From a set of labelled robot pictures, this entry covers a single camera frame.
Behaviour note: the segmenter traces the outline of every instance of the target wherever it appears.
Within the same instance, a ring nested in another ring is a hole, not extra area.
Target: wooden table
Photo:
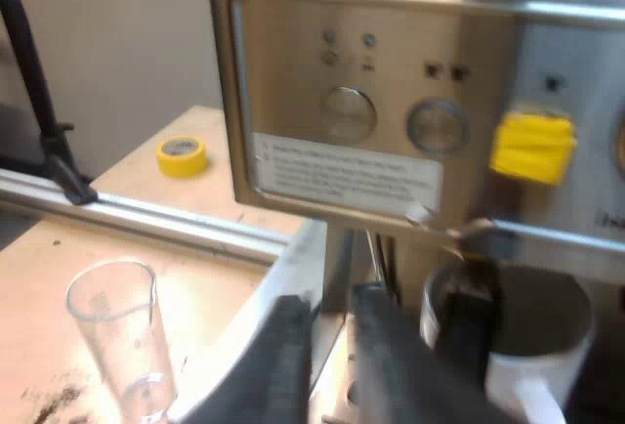
[[[209,169],[189,180],[164,177],[155,161],[158,143],[189,133],[207,143]],[[234,202],[223,114],[215,109],[190,109],[105,172],[94,186],[282,233],[294,233],[301,224],[293,216]],[[65,310],[64,294],[72,277],[85,267],[122,256],[145,261],[156,271],[179,385],[185,384],[188,361],[207,352],[266,272],[249,263],[137,235],[55,218],[43,220],[0,252],[3,423],[121,422],[114,400]],[[59,400],[63,390],[71,400]]]

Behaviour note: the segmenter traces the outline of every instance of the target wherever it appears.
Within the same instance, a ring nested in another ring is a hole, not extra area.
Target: yellow tape roll
[[[198,175],[208,164],[206,147],[194,136],[168,139],[158,147],[156,159],[162,173],[177,178]]]

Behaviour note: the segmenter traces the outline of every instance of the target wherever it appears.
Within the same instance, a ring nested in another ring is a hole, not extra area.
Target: measuring glass
[[[124,417],[163,418],[176,387],[154,271],[134,260],[98,263],[73,279],[66,303]]]

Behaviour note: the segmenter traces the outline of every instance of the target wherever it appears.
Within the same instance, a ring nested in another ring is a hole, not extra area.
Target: metal rail
[[[99,200],[72,205],[49,180],[0,169],[0,206],[54,214],[126,232],[270,265],[290,237],[214,217],[99,192]]]

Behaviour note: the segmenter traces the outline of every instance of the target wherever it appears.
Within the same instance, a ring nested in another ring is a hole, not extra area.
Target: stainless steel panel
[[[421,243],[481,238],[473,248],[503,260],[619,281],[625,0],[212,1],[238,200]],[[453,80],[455,65],[470,72],[464,81]],[[432,77],[428,66],[442,69]],[[318,117],[336,86],[362,91],[376,110],[373,133],[350,147],[444,166],[441,210],[426,224],[256,188],[252,131],[329,142]],[[464,147],[436,154],[410,142],[406,118],[431,98],[460,107]],[[559,188],[487,170],[493,129],[518,102],[558,107],[577,126]]]
[[[445,204],[430,226],[465,221],[482,190],[519,28],[509,17],[459,16],[430,1],[233,0],[248,152],[253,132],[334,144],[321,119],[323,99],[335,87],[351,87],[366,94],[379,119],[369,137],[343,146],[440,162]],[[332,47],[323,40],[326,29],[336,32]],[[362,42],[366,34],[375,36],[374,48]],[[333,65],[322,60],[328,49],[339,58]],[[444,75],[429,77],[432,63],[444,64]],[[454,67],[468,70],[467,78],[454,79]],[[470,123],[468,142],[457,151],[430,153],[408,138],[410,111],[434,98],[457,104]],[[255,157],[247,155],[253,185]],[[297,198],[290,202],[297,210]]]

